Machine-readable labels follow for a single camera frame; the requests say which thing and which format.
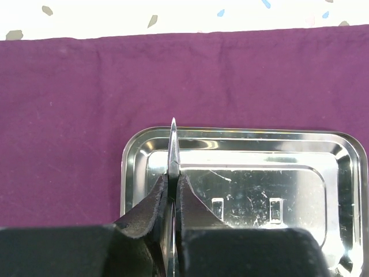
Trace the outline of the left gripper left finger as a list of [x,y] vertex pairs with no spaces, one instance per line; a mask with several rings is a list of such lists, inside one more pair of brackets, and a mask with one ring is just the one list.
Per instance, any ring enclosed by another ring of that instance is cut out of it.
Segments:
[[1,276],[166,276],[168,178],[113,223],[4,228]]

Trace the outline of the steel scissors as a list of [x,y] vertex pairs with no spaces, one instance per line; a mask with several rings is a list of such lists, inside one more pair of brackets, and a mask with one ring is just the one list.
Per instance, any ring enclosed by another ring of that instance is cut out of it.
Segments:
[[165,205],[165,231],[167,243],[166,262],[167,276],[180,276],[180,261],[182,238],[180,236],[180,220],[177,209],[177,187],[180,177],[180,150],[178,131],[175,118],[171,121],[171,129],[168,140],[167,171],[165,181],[167,185],[167,203]]

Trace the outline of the purple surgical cloth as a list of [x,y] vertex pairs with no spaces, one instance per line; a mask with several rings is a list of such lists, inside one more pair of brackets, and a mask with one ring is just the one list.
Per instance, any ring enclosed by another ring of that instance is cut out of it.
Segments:
[[324,129],[368,146],[368,26],[1,43],[1,225],[119,215],[151,126]]

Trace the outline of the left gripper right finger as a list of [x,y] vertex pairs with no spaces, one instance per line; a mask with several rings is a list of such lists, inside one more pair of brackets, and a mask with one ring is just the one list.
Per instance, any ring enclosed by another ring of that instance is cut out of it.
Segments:
[[178,179],[176,249],[180,276],[330,276],[322,251],[303,229],[235,229]]

